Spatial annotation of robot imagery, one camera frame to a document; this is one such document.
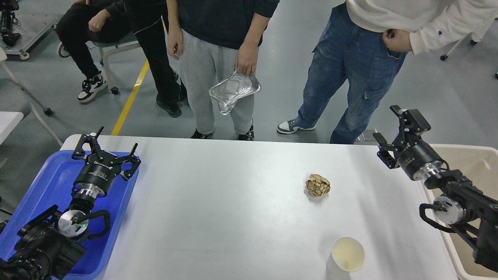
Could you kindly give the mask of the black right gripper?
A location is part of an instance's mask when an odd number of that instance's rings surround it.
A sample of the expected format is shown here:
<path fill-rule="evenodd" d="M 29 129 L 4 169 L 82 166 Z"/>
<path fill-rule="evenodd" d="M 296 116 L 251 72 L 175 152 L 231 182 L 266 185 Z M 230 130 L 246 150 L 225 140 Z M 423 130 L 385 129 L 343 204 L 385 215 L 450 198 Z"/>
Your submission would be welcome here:
<path fill-rule="evenodd" d="M 412 181 L 439 173 L 445 161 L 421 138 L 431 130 L 427 119 L 418 109 L 402 109 L 398 105 L 389 108 L 400 121 L 399 133 L 391 144 L 381 133 L 372 134 L 379 144 L 377 156 L 390 170 L 401 167 Z"/>

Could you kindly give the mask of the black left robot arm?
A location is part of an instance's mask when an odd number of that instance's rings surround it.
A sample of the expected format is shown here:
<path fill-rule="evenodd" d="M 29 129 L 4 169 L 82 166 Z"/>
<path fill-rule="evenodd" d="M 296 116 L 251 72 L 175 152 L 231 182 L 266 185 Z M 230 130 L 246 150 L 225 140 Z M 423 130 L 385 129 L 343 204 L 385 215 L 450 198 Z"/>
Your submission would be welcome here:
<path fill-rule="evenodd" d="M 52 154 L 1 233 L 2 280 L 92 280 L 109 260 L 140 158 L 82 135 Z"/>

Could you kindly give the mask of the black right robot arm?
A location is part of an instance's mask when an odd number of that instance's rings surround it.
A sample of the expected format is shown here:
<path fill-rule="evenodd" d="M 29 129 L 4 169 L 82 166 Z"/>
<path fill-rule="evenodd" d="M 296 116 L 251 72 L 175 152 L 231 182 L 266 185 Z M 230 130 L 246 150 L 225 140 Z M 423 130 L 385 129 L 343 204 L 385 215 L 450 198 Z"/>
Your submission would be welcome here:
<path fill-rule="evenodd" d="M 402 168 L 428 190 L 441 190 L 432 203 L 419 206 L 420 218 L 438 230 L 457 234 L 473 249 L 476 264 L 497 271 L 497 200 L 484 195 L 460 170 L 451 170 L 422 140 L 422 133 L 431 126 L 419 110 L 390 108 L 400 121 L 399 133 L 392 143 L 381 133 L 373 134 L 379 144 L 377 156 L 388 168 Z"/>

